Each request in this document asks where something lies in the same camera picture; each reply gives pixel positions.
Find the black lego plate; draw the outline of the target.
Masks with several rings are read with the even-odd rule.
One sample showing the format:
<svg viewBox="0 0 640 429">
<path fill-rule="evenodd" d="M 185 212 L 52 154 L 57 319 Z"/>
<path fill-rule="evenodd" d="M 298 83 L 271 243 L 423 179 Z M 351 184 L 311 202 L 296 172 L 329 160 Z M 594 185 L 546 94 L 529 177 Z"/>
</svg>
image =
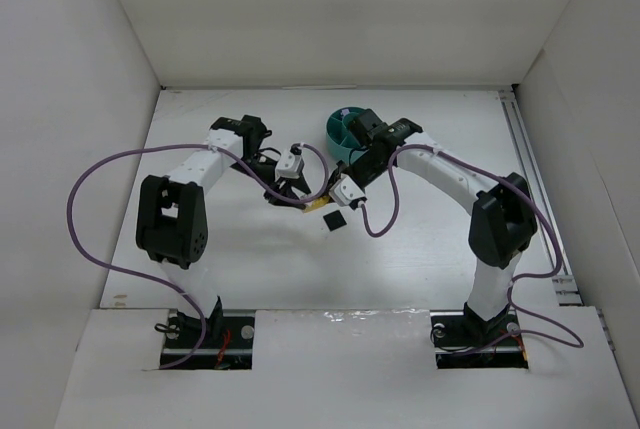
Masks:
<svg viewBox="0 0 640 429">
<path fill-rule="evenodd" d="M 335 210 L 323 216 L 323 220 L 330 232 L 338 230 L 347 225 L 345 217 L 340 210 Z"/>
</svg>

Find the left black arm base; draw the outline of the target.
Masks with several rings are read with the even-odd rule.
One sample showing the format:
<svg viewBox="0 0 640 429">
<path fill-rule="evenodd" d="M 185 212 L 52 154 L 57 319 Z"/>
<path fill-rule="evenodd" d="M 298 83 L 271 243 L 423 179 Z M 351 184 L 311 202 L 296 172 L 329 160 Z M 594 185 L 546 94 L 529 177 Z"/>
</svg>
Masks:
<svg viewBox="0 0 640 429">
<path fill-rule="evenodd" d="M 186 361 L 184 358 L 198 341 L 201 325 L 198 319 L 186 320 L 170 311 L 165 323 L 156 323 L 154 330 L 163 336 L 160 353 L 161 366 L 170 370 L 250 370 L 253 362 L 255 333 L 254 311 L 225 311 L 217 322 L 216 334 L 207 333 L 198 350 Z"/>
</svg>

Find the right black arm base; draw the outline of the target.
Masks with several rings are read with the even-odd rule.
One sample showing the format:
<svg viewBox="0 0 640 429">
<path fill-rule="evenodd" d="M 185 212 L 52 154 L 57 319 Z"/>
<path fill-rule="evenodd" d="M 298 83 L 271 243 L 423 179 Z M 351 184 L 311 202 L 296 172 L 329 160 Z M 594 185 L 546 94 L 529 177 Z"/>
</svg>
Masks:
<svg viewBox="0 0 640 429">
<path fill-rule="evenodd" d="M 520 336 L 508 335 L 519 328 L 514 312 L 487 333 L 476 330 L 462 311 L 430 314 L 430 340 L 438 369 L 527 369 L 529 367 Z"/>
</svg>

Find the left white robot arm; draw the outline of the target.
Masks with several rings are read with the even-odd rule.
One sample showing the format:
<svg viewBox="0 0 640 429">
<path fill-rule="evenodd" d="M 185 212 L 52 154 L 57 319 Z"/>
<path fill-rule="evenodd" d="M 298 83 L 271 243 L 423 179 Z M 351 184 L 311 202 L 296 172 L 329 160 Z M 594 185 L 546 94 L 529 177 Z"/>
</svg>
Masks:
<svg viewBox="0 0 640 429">
<path fill-rule="evenodd" d="M 201 328 L 199 315 L 211 317 L 218 306 L 218 296 L 206 282 L 209 269 L 200 259 L 208 242 L 205 196 L 224 172 L 232 168 L 242 173 L 237 163 L 242 160 L 262 183 L 288 199 L 284 202 L 266 194 L 273 205 L 303 209 L 299 200 L 311 194 L 302 175 L 301 150 L 269 158 L 261 145 L 270 135 L 256 116 L 220 117 L 210 127 L 205 149 L 195 151 L 167 174 L 150 175 L 141 183 L 136 245 L 194 301 L 195 306 L 180 301 L 178 311 L 197 330 Z"/>
</svg>

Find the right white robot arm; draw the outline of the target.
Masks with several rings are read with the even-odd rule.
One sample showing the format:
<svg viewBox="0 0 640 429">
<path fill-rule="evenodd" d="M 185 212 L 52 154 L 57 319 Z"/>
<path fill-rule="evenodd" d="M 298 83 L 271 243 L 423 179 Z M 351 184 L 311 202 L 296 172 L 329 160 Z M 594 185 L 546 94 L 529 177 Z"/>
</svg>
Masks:
<svg viewBox="0 0 640 429">
<path fill-rule="evenodd" d="M 488 343 L 505 321 L 509 283 L 538 229 L 534 211 L 525 202 L 530 195 L 527 181 L 511 173 L 499 182 L 454 163 L 419 125 L 406 118 L 387 124 L 365 109 L 344 117 L 343 127 L 362 153 L 334 171 L 329 190 L 334 202 L 358 207 L 369 184 L 399 168 L 424 179 L 470 215 L 468 243 L 476 268 L 463 307 L 462 336 L 466 346 Z"/>
</svg>

